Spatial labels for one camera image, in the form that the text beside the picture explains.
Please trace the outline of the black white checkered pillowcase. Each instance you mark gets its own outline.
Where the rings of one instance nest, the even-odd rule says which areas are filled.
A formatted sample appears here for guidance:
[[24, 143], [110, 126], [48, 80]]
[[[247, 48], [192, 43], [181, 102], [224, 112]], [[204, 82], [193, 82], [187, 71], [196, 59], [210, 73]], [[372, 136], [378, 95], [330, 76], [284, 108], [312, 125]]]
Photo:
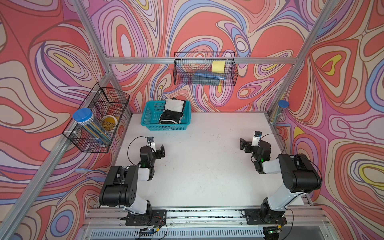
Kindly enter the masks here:
[[176, 98], [166, 99], [164, 111], [160, 116], [160, 125], [174, 125], [180, 124], [184, 116], [184, 109], [186, 101], [178, 100]]

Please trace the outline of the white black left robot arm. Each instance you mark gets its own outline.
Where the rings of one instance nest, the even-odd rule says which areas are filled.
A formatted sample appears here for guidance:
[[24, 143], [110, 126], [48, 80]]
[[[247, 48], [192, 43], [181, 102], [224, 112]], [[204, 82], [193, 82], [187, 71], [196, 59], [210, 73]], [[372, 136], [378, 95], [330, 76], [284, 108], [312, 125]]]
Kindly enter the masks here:
[[155, 175], [156, 160], [165, 157], [165, 147], [156, 150], [151, 145], [140, 148], [139, 165], [112, 166], [102, 186], [99, 203], [119, 207], [137, 215], [150, 215], [152, 205], [138, 194], [138, 182], [151, 181]]

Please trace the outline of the teal plastic basket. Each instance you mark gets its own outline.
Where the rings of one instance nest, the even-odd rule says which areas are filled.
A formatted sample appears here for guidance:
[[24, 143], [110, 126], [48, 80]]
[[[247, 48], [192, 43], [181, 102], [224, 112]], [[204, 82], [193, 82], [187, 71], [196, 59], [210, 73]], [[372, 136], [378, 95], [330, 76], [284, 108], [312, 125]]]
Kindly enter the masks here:
[[191, 123], [191, 104], [186, 101], [183, 115], [178, 124], [161, 124], [160, 118], [164, 113], [166, 101], [149, 101], [145, 105], [141, 125], [150, 131], [182, 131]]

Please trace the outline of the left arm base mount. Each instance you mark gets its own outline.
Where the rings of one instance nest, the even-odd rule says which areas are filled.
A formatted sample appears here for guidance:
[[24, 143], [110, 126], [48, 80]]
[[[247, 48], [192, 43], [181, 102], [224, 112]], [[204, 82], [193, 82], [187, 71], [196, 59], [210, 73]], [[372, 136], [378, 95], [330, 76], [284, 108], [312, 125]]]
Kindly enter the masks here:
[[147, 215], [138, 215], [131, 214], [128, 215], [122, 220], [126, 221], [126, 226], [128, 227], [139, 227], [139, 226], [163, 226], [166, 223], [167, 219], [166, 210], [152, 210], [152, 213]]

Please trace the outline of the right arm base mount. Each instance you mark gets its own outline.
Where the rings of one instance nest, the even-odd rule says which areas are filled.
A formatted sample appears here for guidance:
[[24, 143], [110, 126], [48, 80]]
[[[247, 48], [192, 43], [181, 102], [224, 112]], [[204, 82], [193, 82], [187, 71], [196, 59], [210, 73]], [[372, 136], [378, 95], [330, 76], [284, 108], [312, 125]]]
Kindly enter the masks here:
[[245, 209], [244, 212], [248, 225], [284, 226], [287, 224], [285, 211], [272, 210], [269, 206], [268, 198], [263, 200], [259, 208]]

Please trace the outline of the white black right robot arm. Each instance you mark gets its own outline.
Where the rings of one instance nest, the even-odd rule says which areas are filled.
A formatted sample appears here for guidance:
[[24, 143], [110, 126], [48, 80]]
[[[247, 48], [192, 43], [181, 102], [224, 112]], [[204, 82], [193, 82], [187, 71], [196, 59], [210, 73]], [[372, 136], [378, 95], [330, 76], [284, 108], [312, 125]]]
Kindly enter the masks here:
[[319, 171], [305, 155], [279, 154], [272, 160], [272, 146], [261, 137], [254, 137], [252, 141], [240, 138], [240, 149], [251, 154], [251, 162], [259, 174], [282, 176], [282, 185], [261, 205], [259, 216], [265, 223], [282, 218], [296, 198], [322, 185]]

